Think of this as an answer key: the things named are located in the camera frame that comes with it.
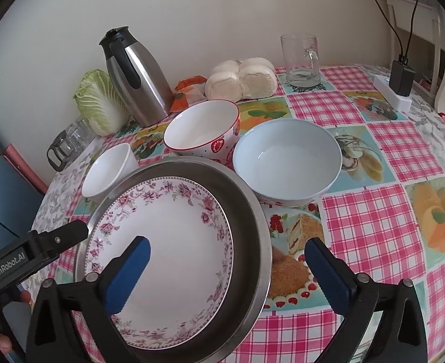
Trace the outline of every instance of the small white bowl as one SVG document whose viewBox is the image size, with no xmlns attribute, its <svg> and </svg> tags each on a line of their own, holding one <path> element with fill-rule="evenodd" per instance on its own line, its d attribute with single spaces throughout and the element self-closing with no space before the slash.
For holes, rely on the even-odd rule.
<svg viewBox="0 0 445 363">
<path fill-rule="evenodd" d="M 239 108 L 228 100 L 191 106 L 174 118 L 164 143 L 177 155 L 209 158 L 226 165 L 239 140 Z"/>
<path fill-rule="evenodd" d="M 100 203 L 112 188 L 137 168 L 137 158 L 128 143 L 113 146 L 93 163 L 81 187 L 81 194 Z"/>
<path fill-rule="evenodd" d="M 282 118 L 251 128 L 233 155 L 235 172 L 265 202 L 303 206 L 328 191 L 342 167 L 342 152 L 326 129 Z"/>
</svg>

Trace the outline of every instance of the floral tablecloth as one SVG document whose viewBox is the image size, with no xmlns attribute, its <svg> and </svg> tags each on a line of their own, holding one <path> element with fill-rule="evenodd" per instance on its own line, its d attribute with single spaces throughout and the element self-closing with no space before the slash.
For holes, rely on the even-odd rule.
<svg viewBox="0 0 445 363">
<path fill-rule="evenodd" d="M 239 103 L 241 131 L 274 118 L 306 119 L 327 128 L 343 149 L 342 172 L 329 192 L 304 208 L 262 204 L 275 256 L 268 298 L 255 327 L 226 362 L 313 362 L 342 321 L 330 309 L 306 266 L 306 241 L 320 237 L 352 270 L 374 281 L 414 281 L 426 323 L 430 360 L 445 352 L 445 123 L 412 93 L 409 113 L 393 110 L 372 85 L 370 66 L 322 68 L 309 90 L 286 82 L 278 69 L 273 97 Z M 96 205 L 81 196 L 94 160 L 107 148 L 130 143 L 141 166 L 172 155 L 163 144 L 169 117 L 141 129 L 133 122 L 98 139 L 51 183 L 33 228 L 52 230 L 74 219 L 87 221 Z M 73 280 L 75 250 L 23 283 L 36 299 L 41 282 Z M 80 315 L 76 322 L 92 358 L 102 361 Z M 369 346 L 372 319 L 354 361 Z"/>
</svg>

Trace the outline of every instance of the orange package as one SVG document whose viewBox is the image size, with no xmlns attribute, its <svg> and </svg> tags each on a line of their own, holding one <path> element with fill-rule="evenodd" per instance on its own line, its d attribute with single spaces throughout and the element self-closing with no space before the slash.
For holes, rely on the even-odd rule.
<svg viewBox="0 0 445 363">
<path fill-rule="evenodd" d="M 206 81 L 207 79 L 200 75 L 181 80 L 175 88 L 175 99 L 170 112 L 181 112 L 191 105 L 207 100 L 204 94 Z"/>
</svg>

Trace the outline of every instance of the black carafe lid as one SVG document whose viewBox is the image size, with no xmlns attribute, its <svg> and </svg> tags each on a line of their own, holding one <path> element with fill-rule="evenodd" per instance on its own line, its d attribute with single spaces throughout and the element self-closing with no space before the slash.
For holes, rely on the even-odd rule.
<svg viewBox="0 0 445 363">
<path fill-rule="evenodd" d="M 123 48 L 132 45 L 137 42 L 132 34 L 130 34 L 128 26 L 112 28 L 108 30 L 103 39 L 100 41 L 99 45 L 103 48 L 105 52 L 105 60 L 108 60 L 113 56 L 112 50 L 110 49 L 110 43 L 113 41 L 122 41 Z"/>
</svg>

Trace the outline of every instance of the finger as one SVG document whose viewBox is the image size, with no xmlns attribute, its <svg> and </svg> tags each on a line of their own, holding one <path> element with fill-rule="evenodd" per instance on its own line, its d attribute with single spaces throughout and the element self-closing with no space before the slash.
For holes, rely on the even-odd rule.
<svg viewBox="0 0 445 363">
<path fill-rule="evenodd" d="M 31 293 L 28 291 L 21 291 L 21 301 L 24 303 L 29 303 L 31 301 Z"/>
<path fill-rule="evenodd" d="M 11 344 L 11 341 L 9 337 L 6 337 L 4 335 L 0 335 L 0 350 L 5 355 L 9 353 L 13 349 L 13 344 Z"/>
</svg>

